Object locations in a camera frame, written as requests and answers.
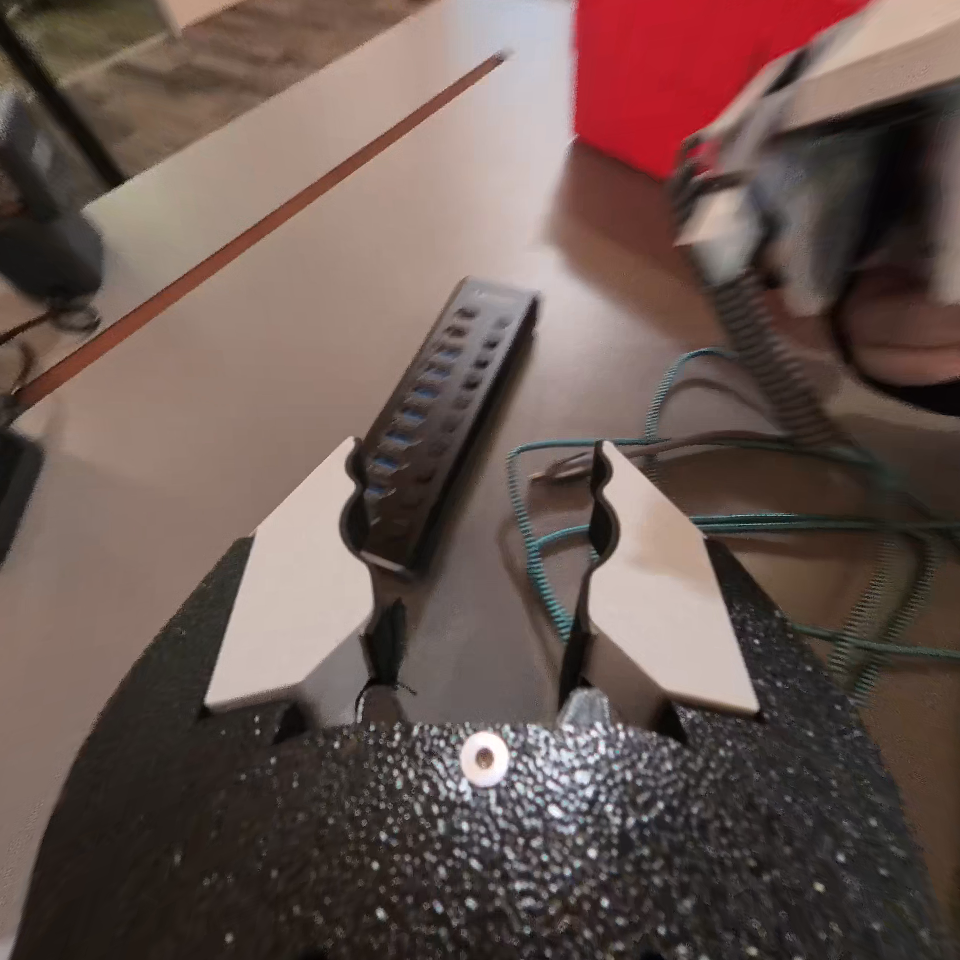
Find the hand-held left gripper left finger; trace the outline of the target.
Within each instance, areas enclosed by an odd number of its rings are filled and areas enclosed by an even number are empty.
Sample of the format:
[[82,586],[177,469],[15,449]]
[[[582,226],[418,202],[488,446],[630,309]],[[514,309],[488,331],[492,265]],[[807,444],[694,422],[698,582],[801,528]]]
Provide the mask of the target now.
[[204,707],[287,702],[311,726],[401,719],[407,610],[382,596],[357,550],[366,476],[348,437],[256,528]]

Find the dark rounded object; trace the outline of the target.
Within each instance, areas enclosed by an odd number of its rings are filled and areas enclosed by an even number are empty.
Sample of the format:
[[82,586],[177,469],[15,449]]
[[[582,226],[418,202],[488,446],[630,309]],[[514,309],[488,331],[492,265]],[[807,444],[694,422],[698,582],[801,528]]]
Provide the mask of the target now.
[[68,155],[12,88],[1,95],[1,274],[35,302],[91,301],[104,280],[98,228],[75,196]]

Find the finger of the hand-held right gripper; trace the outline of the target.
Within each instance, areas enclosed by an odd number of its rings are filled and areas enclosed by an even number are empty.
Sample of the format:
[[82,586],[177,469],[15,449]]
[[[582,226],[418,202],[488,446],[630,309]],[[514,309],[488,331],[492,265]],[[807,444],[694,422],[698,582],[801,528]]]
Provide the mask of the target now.
[[880,267],[917,269],[930,300],[957,306],[958,175],[956,112],[891,112],[769,150],[750,198],[786,309],[825,315]]
[[858,138],[958,87],[957,1],[870,2],[755,73],[686,153]]

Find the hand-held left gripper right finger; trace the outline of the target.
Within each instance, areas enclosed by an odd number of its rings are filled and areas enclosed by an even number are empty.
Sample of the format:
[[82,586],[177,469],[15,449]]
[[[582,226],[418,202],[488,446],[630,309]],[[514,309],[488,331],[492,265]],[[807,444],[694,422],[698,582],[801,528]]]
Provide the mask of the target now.
[[560,670],[559,709],[598,690],[626,724],[669,709],[762,715],[700,530],[610,440],[594,447],[583,575]]

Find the person's right hand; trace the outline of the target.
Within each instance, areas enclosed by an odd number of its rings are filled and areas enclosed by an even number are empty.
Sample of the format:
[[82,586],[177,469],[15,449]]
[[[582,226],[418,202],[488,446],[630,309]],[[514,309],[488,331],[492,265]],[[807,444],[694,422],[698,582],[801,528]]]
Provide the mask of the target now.
[[959,378],[959,305],[940,302],[916,270],[879,267],[858,275],[843,311],[851,356],[871,379],[897,388]]

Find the black usb hub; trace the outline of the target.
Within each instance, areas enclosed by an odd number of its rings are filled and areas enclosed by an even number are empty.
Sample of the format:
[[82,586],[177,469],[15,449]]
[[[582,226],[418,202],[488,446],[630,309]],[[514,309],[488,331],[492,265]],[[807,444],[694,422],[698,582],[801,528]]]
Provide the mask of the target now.
[[414,578],[537,325],[538,292],[464,278],[362,443],[362,555]]

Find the red box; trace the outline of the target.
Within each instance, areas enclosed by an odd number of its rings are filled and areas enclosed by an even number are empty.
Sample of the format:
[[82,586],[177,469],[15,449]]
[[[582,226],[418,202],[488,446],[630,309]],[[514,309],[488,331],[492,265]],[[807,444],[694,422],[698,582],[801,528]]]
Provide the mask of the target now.
[[764,66],[865,1],[578,1],[573,131],[656,181]]

